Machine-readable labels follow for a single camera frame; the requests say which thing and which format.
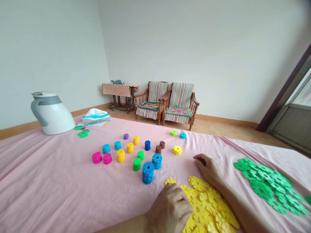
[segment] glass door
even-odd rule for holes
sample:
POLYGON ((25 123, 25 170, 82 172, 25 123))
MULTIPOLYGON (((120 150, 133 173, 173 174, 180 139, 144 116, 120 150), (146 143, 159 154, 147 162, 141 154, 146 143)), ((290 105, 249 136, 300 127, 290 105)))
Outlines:
POLYGON ((268 133, 311 155, 311 69, 272 122, 268 133))

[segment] floral cushion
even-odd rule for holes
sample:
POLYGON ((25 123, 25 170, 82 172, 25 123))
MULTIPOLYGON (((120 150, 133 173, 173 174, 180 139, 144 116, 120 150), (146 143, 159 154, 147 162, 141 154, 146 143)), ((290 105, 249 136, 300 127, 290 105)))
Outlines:
POLYGON ((169 106, 168 109, 166 110, 166 114, 172 114, 172 115, 192 118, 190 108, 179 108, 179 107, 169 106))
POLYGON ((160 105, 159 102, 153 103, 153 102, 145 101, 142 105, 137 105, 136 107, 140 109, 148 109, 154 112, 158 112, 159 105, 160 105))

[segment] hand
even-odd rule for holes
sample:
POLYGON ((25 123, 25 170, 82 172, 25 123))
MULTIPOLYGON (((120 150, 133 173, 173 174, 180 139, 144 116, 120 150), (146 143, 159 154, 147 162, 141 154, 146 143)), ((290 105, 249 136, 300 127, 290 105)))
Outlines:
POLYGON ((180 233, 191 217, 189 212, 193 208, 185 192, 177 184, 167 183, 146 213, 147 232, 180 233))
POLYGON ((222 175, 215 161, 205 154, 195 155, 194 161, 200 168, 204 177, 215 187, 223 183, 222 175))

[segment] kettle handle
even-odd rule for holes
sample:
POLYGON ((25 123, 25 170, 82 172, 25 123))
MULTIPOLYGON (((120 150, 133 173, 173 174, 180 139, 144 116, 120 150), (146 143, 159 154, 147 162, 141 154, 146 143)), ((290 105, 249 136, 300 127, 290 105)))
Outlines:
POLYGON ((39 103, 43 102, 43 99, 35 99, 32 103, 31 103, 31 110, 33 112, 33 114, 35 115, 35 117, 38 119, 39 123, 41 126, 48 126, 48 122, 43 118, 43 116, 39 113, 39 103))

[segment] kettle lid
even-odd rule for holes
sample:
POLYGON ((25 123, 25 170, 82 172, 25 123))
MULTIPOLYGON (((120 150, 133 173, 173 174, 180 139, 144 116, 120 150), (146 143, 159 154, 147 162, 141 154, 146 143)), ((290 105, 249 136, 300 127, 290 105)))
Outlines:
POLYGON ((57 96, 55 92, 34 92, 33 97, 43 97, 43 96, 57 96))

